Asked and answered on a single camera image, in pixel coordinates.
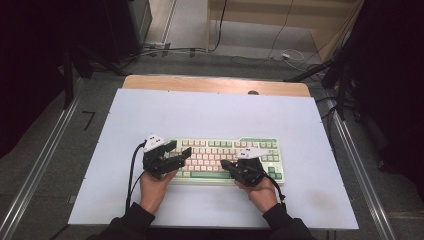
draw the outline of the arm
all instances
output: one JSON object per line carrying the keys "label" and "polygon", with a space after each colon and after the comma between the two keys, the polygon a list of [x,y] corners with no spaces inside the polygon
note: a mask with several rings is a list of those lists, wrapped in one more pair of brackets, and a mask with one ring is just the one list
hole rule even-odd
{"label": "arm", "polygon": [[277,202],[274,185],[269,179],[264,178],[256,187],[246,187],[237,181],[235,184],[247,193],[249,200],[263,213],[262,217],[271,227],[270,240],[315,239],[301,219],[291,218]]}
{"label": "arm", "polygon": [[123,217],[114,218],[95,239],[146,239],[146,231],[155,219],[154,214],[165,197],[168,183],[176,173],[170,172],[158,180],[150,173],[144,172],[140,178],[140,203],[133,203]]}

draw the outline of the hand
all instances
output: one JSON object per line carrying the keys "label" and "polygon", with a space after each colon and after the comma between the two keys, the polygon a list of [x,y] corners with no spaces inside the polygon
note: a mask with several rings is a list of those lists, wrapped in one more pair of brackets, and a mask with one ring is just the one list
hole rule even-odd
{"label": "hand", "polygon": [[177,171],[169,172],[161,180],[158,180],[149,172],[144,172],[140,178],[140,206],[149,213],[155,214],[165,198],[168,183],[176,174]]}
{"label": "hand", "polygon": [[262,213],[265,213],[278,203],[277,197],[275,196],[275,187],[268,178],[263,178],[256,187],[246,187],[238,181],[234,181],[234,183],[240,189],[246,191],[249,200],[252,201]]}

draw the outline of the metal rail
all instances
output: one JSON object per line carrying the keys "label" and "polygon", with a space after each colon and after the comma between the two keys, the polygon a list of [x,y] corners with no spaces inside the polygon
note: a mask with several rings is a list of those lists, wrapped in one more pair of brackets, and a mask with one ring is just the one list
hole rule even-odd
{"label": "metal rail", "polygon": [[75,108],[78,105],[81,96],[80,93],[84,85],[84,81],[81,78],[78,79],[76,85],[77,94],[74,100],[71,102],[67,110],[62,111],[31,172],[29,173],[27,179],[25,180],[18,194],[13,199],[9,210],[7,211],[6,217],[0,227],[0,239],[12,239],[12,235],[15,232],[29,202],[31,201],[31,198],[34,195],[34,192],[37,189],[37,186],[50,163],[54,151],[60,142],[60,139],[62,138],[62,135],[68,126],[70,119],[72,118]]}
{"label": "metal rail", "polygon": [[[335,105],[332,101],[328,101],[328,106],[332,108]],[[349,160],[352,164],[353,170],[355,172],[356,178],[358,179],[365,200],[367,201],[368,208],[374,219],[374,223],[377,227],[381,239],[396,240],[397,237],[395,235],[395,232],[393,231],[390,225],[389,219],[386,215],[386,212],[384,211],[383,205],[380,202],[378,194],[375,191],[374,185],[370,177],[368,176],[367,170],[365,169],[362,163],[361,156],[359,155],[358,150],[356,149],[356,146],[353,143],[352,137],[349,133],[346,123],[340,119],[340,116],[337,112],[334,113],[334,119],[337,130],[347,151]]]}

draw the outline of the gray carpet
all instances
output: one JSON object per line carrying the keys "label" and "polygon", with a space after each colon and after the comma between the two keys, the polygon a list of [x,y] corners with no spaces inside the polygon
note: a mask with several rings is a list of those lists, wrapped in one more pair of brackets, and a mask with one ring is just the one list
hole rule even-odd
{"label": "gray carpet", "polygon": [[[261,64],[252,63],[247,59],[205,54],[196,54],[194,57],[190,57],[184,53],[169,53],[164,57],[161,54],[155,57],[143,56],[134,60],[125,68],[125,71],[134,74],[237,77],[264,81],[282,81],[300,73],[280,62],[268,61]],[[325,97],[325,91],[320,87],[318,77],[312,78],[305,80],[312,96],[315,99]],[[68,198],[78,194],[115,92],[122,86],[123,81],[124,77],[110,72],[95,73],[91,80],[85,80],[75,113],[13,239],[49,239],[67,223],[73,207],[71,203],[68,203]],[[13,152],[0,159],[1,217],[5,216],[7,206],[11,203],[13,196],[19,190],[42,150],[52,126],[61,112],[62,103],[63,96],[61,95],[33,124]],[[321,115],[327,113],[328,106],[325,102],[318,103],[317,106]],[[86,130],[84,129],[87,127],[90,115],[83,111],[96,113]],[[389,220],[398,238],[424,239],[422,230],[424,218],[412,217],[416,216],[412,213],[424,210],[423,203],[414,191],[414,186],[402,175],[382,173],[377,169],[379,157],[366,130],[360,123],[355,122],[350,111],[346,112],[346,117],[352,137],[384,208],[386,212],[392,213]],[[336,146],[337,164],[360,227],[359,230],[354,231],[338,231],[336,239],[380,239],[367,202],[334,125],[331,132]],[[93,233],[98,233],[103,228],[104,226],[71,226],[57,239],[84,239]],[[326,231],[314,230],[313,233],[318,239],[327,238]],[[330,239],[334,239],[333,234],[330,234]]]}

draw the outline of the wire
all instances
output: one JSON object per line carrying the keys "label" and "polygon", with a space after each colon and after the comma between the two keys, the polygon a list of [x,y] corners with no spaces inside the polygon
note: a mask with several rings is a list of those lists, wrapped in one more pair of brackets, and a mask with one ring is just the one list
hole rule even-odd
{"label": "wire", "polygon": [[305,59],[305,56],[303,56],[303,54],[301,52],[299,52],[297,50],[294,50],[294,49],[285,49],[285,50],[283,50],[281,52],[281,56],[283,56],[283,53],[288,52],[288,51],[295,52],[295,53],[299,54],[302,57],[302,58],[299,59],[299,58],[292,58],[292,57],[289,56],[288,59],[290,59],[290,60],[301,62],[301,61],[303,61],[303,59]]}
{"label": "wire", "polygon": [[316,100],[315,103],[319,103],[319,102],[322,102],[322,101],[325,101],[325,100],[336,100],[336,99],[337,99],[336,97],[326,97],[326,98],[321,98],[321,99]]}
{"label": "wire", "polygon": [[358,4],[356,5],[356,7],[355,7],[355,9],[352,11],[352,13],[351,13],[351,15],[350,15],[350,17],[348,17],[344,22],[343,22],[343,24],[342,25],[340,25],[340,28],[339,28],[339,30],[336,32],[336,33],[334,33],[334,35],[327,41],[327,43],[324,45],[324,46],[322,46],[316,53],[314,53],[314,54],[312,54],[308,59],[306,59],[306,61],[304,61],[302,64],[300,64],[299,66],[297,66],[297,67],[301,67],[303,64],[305,64],[306,62],[308,62],[313,56],[315,56],[316,54],[318,54],[319,52],[321,52],[321,50],[324,48],[324,47],[326,47],[328,44],[330,44],[330,42],[331,42],[331,40],[333,40],[333,38],[338,34],[338,33],[340,33],[340,31],[342,30],[342,28],[343,28],[343,26],[345,26],[344,27],[344,30],[346,30],[346,28],[347,28],[347,26],[348,26],[348,24],[346,24],[347,22],[349,22],[352,18],[353,18],[353,16],[354,16],[354,14],[355,14],[355,12],[358,10],[358,8],[359,8],[359,6],[360,6],[360,4],[361,4],[361,2],[358,2]]}
{"label": "wire", "polygon": [[131,194],[132,194],[131,187],[132,187],[132,177],[133,177],[133,171],[134,171],[135,158],[137,157],[138,150],[140,150],[140,148],[144,147],[146,145],[146,142],[147,142],[147,140],[145,140],[144,143],[137,146],[137,148],[134,151],[133,158],[131,160],[130,179],[128,181],[128,193],[127,193],[127,201],[126,201],[126,204],[125,204],[125,212],[127,212],[128,209],[130,208]]}
{"label": "wire", "polygon": [[280,186],[278,185],[278,183],[272,177],[270,177],[263,170],[262,171],[259,171],[259,170],[255,169],[255,168],[252,168],[252,167],[249,167],[249,166],[243,166],[243,168],[248,169],[248,170],[251,170],[251,171],[256,172],[256,173],[259,173],[262,176],[268,178],[271,181],[271,183],[274,185],[274,187],[277,189],[277,191],[278,191],[278,196],[280,198],[281,206],[283,207],[284,211],[287,211],[286,202],[285,202],[286,196],[282,194],[281,189],[280,189]]}
{"label": "wire", "polygon": [[287,19],[289,18],[289,15],[290,15],[291,9],[292,9],[292,7],[293,7],[293,2],[294,2],[294,0],[292,0],[292,2],[291,2],[291,4],[290,4],[290,8],[289,8],[289,11],[287,12],[286,19],[284,20],[283,27],[282,27],[282,28],[280,29],[280,31],[278,32],[277,36],[275,36],[275,38],[274,38],[274,41],[273,41],[273,43],[272,43],[272,47],[271,47],[271,51],[269,51],[269,54],[268,54],[268,57],[267,57],[268,59],[269,59],[269,57],[271,56],[272,51],[274,51],[274,46],[275,46],[275,43],[277,42],[278,36],[280,36],[280,33],[281,33],[281,32],[283,31],[283,29],[286,27]]}
{"label": "wire", "polygon": [[333,155],[334,155],[334,159],[337,162],[337,157],[336,157],[336,148],[334,146],[334,142],[333,142],[333,137],[331,136],[331,123],[333,123],[333,117],[334,117],[334,113],[336,112],[337,108],[333,107],[330,110],[330,116],[327,118],[327,129],[328,129],[328,140],[330,142],[331,145],[331,149],[333,150]]}
{"label": "wire", "polygon": [[[230,62],[232,62],[232,63],[236,63],[236,64],[241,64],[241,65],[248,65],[248,66],[253,66],[253,67],[260,67],[260,66],[262,66],[262,64],[264,64],[265,62],[267,62],[267,61],[271,60],[271,59],[272,59],[272,58],[270,58],[271,53],[274,51],[275,43],[277,42],[277,39],[278,39],[278,37],[280,36],[280,33],[283,31],[283,29],[285,28],[285,26],[286,26],[286,24],[287,24],[287,19],[289,18],[290,12],[291,12],[291,10],[292,10],[293,2],[294,2],[294,0],[292,0],[292,1],[291,1],[289,11],[287,12],[286,18],[285,18],[285,20],[284,20],[284,24],[283,24],[283,26],[280,28],[280,31],[278,31],[277,35],[275,36],[275,38],[274,38],[274,40],[273,40],[273,42],[272,42],[271,50],[269,51],[268,56],[267,56],[266,58],[247,58],[247,57],[242,57],[242,56],[233,56],[233,57],[231,57],[231,58],[230,58]],[[234,59],[236,59],[236,58],[248,59],[248,60],[253,60],[253,61],[261,61],[261,62],[260,62],[259,64],[254,64],[254,65],[251,65],[251,64],[245,64],[245,63],[243,64],[243,63],[239,63],[239,62],[235,61]]]}
{"label": "wire", "polygon": [[224,3],[224,8],[222,9],[222,14],[221,14],[221,21],[219,23],[219,32],[218,32],[218,41],[216,42],[215,48],[213,50],[211,50],[211,52],[215,52],[215,50],[218,48],[219,43],[221,42],[221,29],[222,29],[222,22],[224,20],[224,13],[225,13],[225,8],[227,7],[227,0],[225,0]]}

